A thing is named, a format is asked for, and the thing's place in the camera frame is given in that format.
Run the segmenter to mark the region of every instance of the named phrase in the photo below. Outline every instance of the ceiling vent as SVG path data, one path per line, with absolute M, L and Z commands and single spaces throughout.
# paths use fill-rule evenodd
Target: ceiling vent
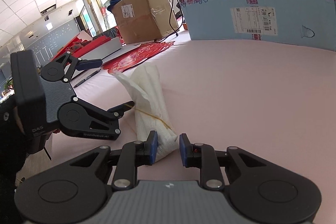
M 41 12 L 41 15 L 44 16 L 45 14 L 47 14 L 47 13 L 49 13 L 49 12 L 55 10 L 55 9 L 56 9 L 56 4 L 53 5 L 53 6 L 50 6 L 49 8 L 47 8 L 47 9 L 45 9 L 45 10 L 43 10 L 43 11 Z

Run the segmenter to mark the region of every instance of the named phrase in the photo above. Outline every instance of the pen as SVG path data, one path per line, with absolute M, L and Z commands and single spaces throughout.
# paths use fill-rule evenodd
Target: pen
M 79 83 L 77 83 L 76 85 L 74 85 L 73 88 L 78 87 L 79 85 L 83 84 L 86 80 L 90 79 L 92 76 L 96 75 L 98 72 L 100 72 L 101 69 L 96 70 L 95 72 L 93 72 L 92 74 L 90 74 L 88 77 L 84 78 L 83 80 L 81 80 Z

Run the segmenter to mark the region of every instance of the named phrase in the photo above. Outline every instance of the table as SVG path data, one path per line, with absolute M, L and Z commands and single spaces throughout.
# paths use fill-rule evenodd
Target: table
M 316 224 L 336 223 L 336 54 L 309 47 L 251 40 L 190 41 L 146 62 L 156 64 L 177 134 L 216 150 L 239 146 L 315 182 L 322 193 Z M 125 73 L 130 75 L 134 69 Z M 109 109 L 130 100 L 106 71 L 75 89 L 77 96 Z M 102 144 L 120 149 L 136 140 L 133 111 L 120 119 L 116 141 L 56 134 L 56 165 Z M 184 168 L 179 151 L 138 169 L 139 179 L 199 179 Z

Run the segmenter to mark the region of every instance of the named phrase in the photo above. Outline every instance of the red decorative paper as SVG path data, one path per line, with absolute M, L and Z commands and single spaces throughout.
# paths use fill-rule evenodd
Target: red decorative paper
M 125 53 L 110 62 L 106 63 L 103 66 L 103 69 L 108 70 L 109 73 L 114 72 L 123 72 L 141 62 L 144 60 L 158 54 L 159 52 L 162 52 L 166 49 L 168 49 L 170 46 L 174 44 L 173 42 L 150 42 L 141 45 L 138 48 L 135 48 L 134 50 L 131 50 L 128 53 Z

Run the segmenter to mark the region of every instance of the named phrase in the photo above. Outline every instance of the white shipping label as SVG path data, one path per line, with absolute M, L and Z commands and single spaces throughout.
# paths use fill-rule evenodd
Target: white shipping label
M 122 6 L 121 10 L 123 12 L 124 18 L 134 17 L 134 11 L 133 11 L 133 5 L 132 4 Z
M 231 8 L 235 33 L 278 35 L 274 7 Z

